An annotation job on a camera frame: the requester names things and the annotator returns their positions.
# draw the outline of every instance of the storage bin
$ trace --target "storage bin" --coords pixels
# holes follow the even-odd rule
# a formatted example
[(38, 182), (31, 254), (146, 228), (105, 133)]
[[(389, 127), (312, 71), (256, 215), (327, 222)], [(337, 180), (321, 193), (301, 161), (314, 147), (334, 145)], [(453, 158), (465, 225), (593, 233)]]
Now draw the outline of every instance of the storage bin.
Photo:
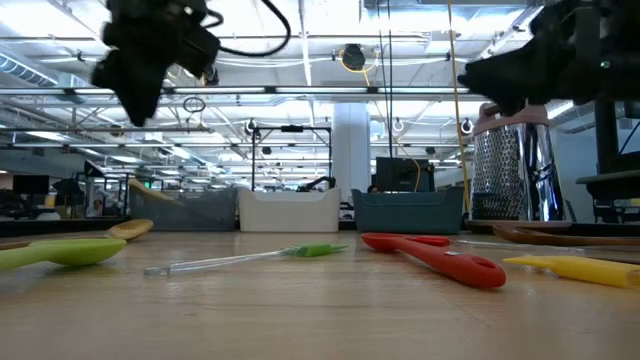
[(239, 189), (240, 230), (337, 232), (340, 189), (326, 193), (258, 193)]
[(409, 194), (363, 194), (354, 189), (352, 194), (361, 232), (455, 234), (462, 225), (462, 187)]
[(129, 183), (132, 219), (149, 219), (159, 231), (235, 231), (237, 189), (204, 192), (195, 199), (154, 196), (144, 185)]

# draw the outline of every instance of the green spatula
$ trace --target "green spatula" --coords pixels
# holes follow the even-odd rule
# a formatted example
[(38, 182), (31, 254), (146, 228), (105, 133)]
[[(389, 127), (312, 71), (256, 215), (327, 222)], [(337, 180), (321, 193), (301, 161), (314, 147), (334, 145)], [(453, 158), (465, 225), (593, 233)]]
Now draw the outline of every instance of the green spatula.
[(13, 244), (12, 248), (0, 251), (0, 271), (41, 261), (64, 266), (92, 265), (114, 256), (126, 244), (125, 240), (120, 239), (67, 239)]

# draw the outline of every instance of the white plastic bin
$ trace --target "white plastic bin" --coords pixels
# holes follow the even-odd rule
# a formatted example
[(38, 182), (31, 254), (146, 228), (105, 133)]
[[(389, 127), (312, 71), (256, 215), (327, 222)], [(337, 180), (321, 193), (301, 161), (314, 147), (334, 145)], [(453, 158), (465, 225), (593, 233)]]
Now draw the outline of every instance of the white plastic bin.
[(244, 232), (337, 232), (340, 189), (326, 193), (257, 193), (239, 189)]

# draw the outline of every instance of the teal plastic bin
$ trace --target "teal plastic bin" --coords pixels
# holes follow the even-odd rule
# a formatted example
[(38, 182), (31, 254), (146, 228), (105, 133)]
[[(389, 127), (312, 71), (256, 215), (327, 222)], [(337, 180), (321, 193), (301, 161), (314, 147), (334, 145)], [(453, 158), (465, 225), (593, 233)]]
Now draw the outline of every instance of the teal plastic bin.
[(449, 235), (458, 233), (462, 226), (462, 187), (433, 193), (351, 192), (360, 232)]

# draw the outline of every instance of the gray plastic bin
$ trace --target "gray plastic bin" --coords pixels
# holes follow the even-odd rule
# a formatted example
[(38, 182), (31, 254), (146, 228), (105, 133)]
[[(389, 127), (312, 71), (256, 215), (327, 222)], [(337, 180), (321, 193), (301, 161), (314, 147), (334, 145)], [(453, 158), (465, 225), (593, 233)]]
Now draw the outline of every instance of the gray plastic bin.
[(129, 187), (131, 218), (149, 219), (159, 231), (235, 231), (237, 189), (205, 192), (176, 202), (157, 199)]
[(363, 194), (352, 190), (361, 232), (456, 234), (462, 225), (464, 188), (445, 192)]

